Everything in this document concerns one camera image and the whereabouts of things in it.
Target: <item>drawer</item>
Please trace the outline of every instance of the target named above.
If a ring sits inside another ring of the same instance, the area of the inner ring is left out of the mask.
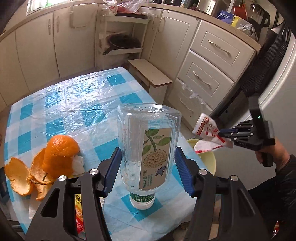
[[[198,99],[190,99],[189,96],[190,92],[182,89],[182,81],[177,78],[168,96],[168,101],[175,109],[181,112],[182,118],[194,128],[200,114],[205,113],[209,115],[212,110],[210,107],[200,104]]]
[[[215,109],[234,84],[214,65],[190,50],[178,78],[193,89],[211,109]]]
[[[201,21],[190,49],[237,81],[249,63],[254,49],[233,34]]]

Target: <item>plastic bag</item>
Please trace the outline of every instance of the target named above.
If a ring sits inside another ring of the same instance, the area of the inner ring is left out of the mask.
[[[197,98],[198,101],[200,102],[200,104],[203,104],[203,105],[207,104],[202,98],[200,98],[200,96],[193,89],[191,89],[189,86],[185,85],[184,82],[182,82],[182,89],[183,90],[187,89],[190,91],[189,99]]]
[[[111,0],[111,1],[106,1],[103,0],[104,3],[103,7],[101,8],[102,11],[102,15],[103,16],[115,16],[115,14],[117,13],[117,2],[116,0]]]
[[[243,33],[254,39],[256,42],[258,42],[254,26],[246,20],[240,18],[239,16],[233,15],[226,11],[221,11],[218,13],[217,19],[230,24],[231,26],[242,31]]]
[[[132,0],[118,5],[118,12],[136,13],[149,0]]]

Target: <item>pan handle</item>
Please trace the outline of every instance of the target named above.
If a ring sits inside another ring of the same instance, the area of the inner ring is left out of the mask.
[[[117,49],[115,46],[111,46],[108,49],[106,49],[102,54],[106,55],[106,54],[110,53],[112,50],[115,50],[115,49]]]

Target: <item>person's hand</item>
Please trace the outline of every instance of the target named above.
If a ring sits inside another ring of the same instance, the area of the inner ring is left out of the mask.
[[[255,151],[257,160],[260,163],[263,162],[261,152],[270,153],[272,155],[278,171],[282,169],[290,159],[288,151],[277,138],[274,146],[265,146],[260,151]]]

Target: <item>cabinet handle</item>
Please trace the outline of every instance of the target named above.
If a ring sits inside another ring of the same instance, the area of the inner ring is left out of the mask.
[[[183,101],[181,98],[179,98],[180,102],[189,110],[191,111],[192,113],[194,113],[194,111],[192,109],[190,109]]]
[[[200,80],[201,82],[203,82],[204,84],[206,84],[210,89],[212,88],[212,86],[211,86],[209,83],[204,82],[203,79],[202,79],[201,77],[199,77],[199,76],[196,74],[195,71],[193,71],[193,74],[194,74],[194,76],[195,76],[198,80]]]
[[[159,27],[160,27],[160,24],[161,24],[161,21],[162,21],[162,20],[164,20],[163,28],[162,28],[161,31],[159,31]],[[160,20],[160,22],[159,22],[159,27],[158,27],[158,32],[160,33],[160,32],[162,32],[162,31],[164,30],[164,28],[165,28],[165,16],[163,16],[163,17],[161,18],[161,20]]]
[[[57,17],[57,33],[59,32],[59,16]]]
[[[154,30],[154,22],[155,22],[155,19],[156,19],[156,18],[159,19],[159,16],[156,15],[155,18],[153,19],[153,22],[152,22],[152,30]]]
[[[210,44],[214,45],[216,48],[221,49],[222,51],[224,51],[224,52],[227,53],[228,55],[231,55],[227,50],[222,49],[220,45],[218,45],[218,44],[212,42],[212,41],[209,40],[209,39],[208,39],[208,42],[209,42]]]
[[[51,29],[51,27],[50,27],[50,19],[48,20],[48,35],[50,35],[50,29]]]

